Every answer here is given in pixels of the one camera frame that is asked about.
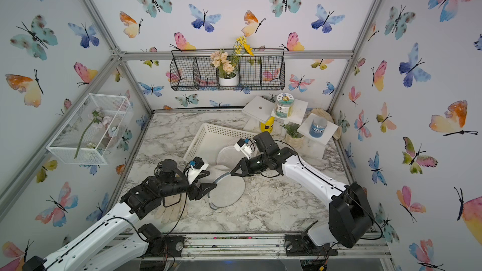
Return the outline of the white mesh laundry bag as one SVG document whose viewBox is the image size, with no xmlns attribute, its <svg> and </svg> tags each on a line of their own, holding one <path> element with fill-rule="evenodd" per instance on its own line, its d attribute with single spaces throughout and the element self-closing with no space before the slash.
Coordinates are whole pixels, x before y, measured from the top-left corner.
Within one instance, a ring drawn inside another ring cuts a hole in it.
<svg viewBox="0 0 482 271">
<path fill-rule="evenodd" d="M 246 188 L 244 179 L 230 172 L 219 176 L 214 183 L 217 186 L 208 193 L 209 206 L 213 210 L 233 205 L 241 199 Z"/>
</svg>

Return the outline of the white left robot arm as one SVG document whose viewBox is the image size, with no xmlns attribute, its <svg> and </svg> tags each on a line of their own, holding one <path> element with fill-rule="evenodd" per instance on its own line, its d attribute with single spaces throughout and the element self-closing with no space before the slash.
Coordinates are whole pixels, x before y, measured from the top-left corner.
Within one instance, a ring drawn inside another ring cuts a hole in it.
<svg viewBox="0 0 482 271">
<path fill-rule="evenodd" d="M 45 258 L 33 256 L 23 270 L 114 270 L 133 258 L 143 256 L 152 243 L 163 238 L 152 224 L 135 229 L 134 236 L 108 250 L 105 246 L 151 211 L 166 204 L 165 199 L 178 195 L 200 200 L 215 183 L 199 183 L 209 176 L 208 163 L 195 157 L 184 170 L 172 159 L 158 163 L 153 175 L 125 193 L 104 216 L 66 246 Z"/>
</svg>

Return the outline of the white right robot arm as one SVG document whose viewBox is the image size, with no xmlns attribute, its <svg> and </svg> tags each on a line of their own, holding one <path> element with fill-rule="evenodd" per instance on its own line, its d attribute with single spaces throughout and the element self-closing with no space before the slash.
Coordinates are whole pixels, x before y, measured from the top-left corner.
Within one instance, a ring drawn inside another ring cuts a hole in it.
<svg viewBox="0 0 482 271">
<path fill-rule="evenodd" d="M 267 170 L 292 179 L 305 187 L 328 207 L 328 221 L 308 229 L 309 240 L 316 246 L 338 243 L 353 248 L 375 223 L 374 214 L 363 188 L 346 185 L 308 164 L 289 146 L 280 148 L 268 132 L 252 139 L 239 139 L 234 145 L 244 157 L 231 170 L 232 176 L 249 177 Z"/>
</svg>

